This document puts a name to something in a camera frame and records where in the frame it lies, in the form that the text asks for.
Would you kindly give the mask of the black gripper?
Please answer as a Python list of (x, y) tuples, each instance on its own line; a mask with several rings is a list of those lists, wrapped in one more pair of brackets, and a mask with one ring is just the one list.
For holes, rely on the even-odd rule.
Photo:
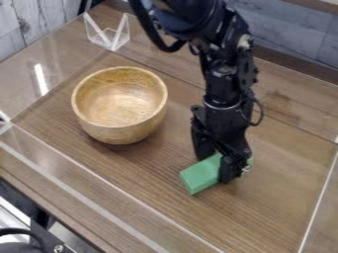
[(220, 158), (219, 182), (228, 184), (252, 168), (252, 151), (246, 139), (254, 102), (240, 99), (230, 107), (214, 107), (210, 104), (191, 108), (191, 141), (198, 160), (208, 158), (215, 151)]

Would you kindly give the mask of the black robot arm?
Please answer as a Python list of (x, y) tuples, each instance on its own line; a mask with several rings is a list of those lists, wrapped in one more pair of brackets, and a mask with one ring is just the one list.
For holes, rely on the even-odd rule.
[(159, 50), (184, 46), (199, 57), (204, 78), (202, 103), (191, 108), (191, 141), (203, 160), (220, 155), (216, 179), (227, 183), (250, 168), (246, 131), (259, 104), (252, 86), (259, 69), (250, 26), (224, 0), (128, 0), (140, 26)]

